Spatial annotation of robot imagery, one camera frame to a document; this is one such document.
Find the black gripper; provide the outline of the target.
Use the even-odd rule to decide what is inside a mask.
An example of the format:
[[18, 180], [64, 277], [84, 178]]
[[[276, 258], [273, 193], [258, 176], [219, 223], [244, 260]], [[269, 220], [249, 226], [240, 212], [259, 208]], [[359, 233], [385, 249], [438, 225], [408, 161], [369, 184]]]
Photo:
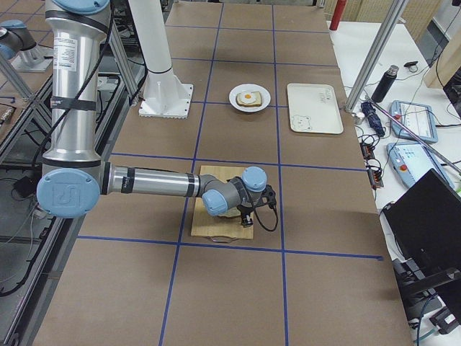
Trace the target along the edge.
[[254, 209], [251, 206], [248, 207], [245, 205], [238, 205], [237, 209], [241, 214], [242, 227], [248, 228], [253, 226], [253, 219], [251, 217], [251, 214], [253, 213]]

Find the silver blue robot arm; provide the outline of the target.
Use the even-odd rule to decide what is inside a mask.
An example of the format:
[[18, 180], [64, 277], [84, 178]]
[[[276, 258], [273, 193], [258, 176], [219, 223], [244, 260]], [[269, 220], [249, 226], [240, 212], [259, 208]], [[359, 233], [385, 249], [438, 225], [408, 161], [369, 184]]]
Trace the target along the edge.
[[37, 200], [47, 213], [77, 218], [101, 195], [171, 195], [202, 199], [211, 216], [239, 210], [247, 227], [257, 208], [275, 208], [274, 191], [259, 167], [249, 167], [226, 182], [205, 174], [117, 167], [95, 150], [97, 71], [103, 49], [115, 33], [110, 1], [47, 1], [45, 18], [54, 34], [52, 128], [39, 151], [42, 177]]
[[1, 55], [10, 60], [18, 52], [29, 51], [37, 46], [26, 24], [18, 19], [9, 19], [1, 23]]

